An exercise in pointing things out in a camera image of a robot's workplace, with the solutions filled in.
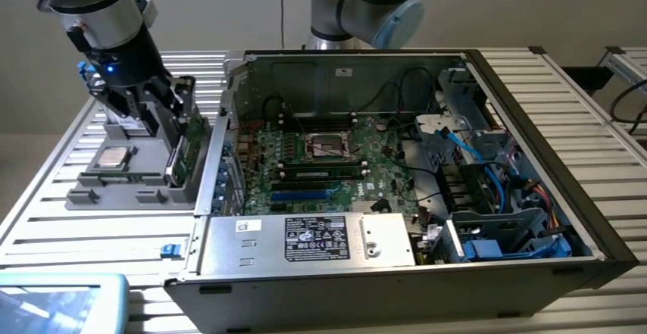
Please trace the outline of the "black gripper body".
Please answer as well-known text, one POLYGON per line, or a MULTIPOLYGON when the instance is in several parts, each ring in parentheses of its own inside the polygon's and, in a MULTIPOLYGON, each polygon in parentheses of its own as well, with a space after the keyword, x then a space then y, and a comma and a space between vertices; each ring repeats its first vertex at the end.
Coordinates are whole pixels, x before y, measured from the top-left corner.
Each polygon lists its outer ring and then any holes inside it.
POLYGON ((104 89, 116 91, 130 87, 148 87, 153 95, 169 94, 169 72, 144 24, 134 36, 113 48, 94 48, 80 26, 69 27, 66 36, 102 78, 104 84, 94 91, 89 81, 85 82, 90 95, 102 94, 104 89))

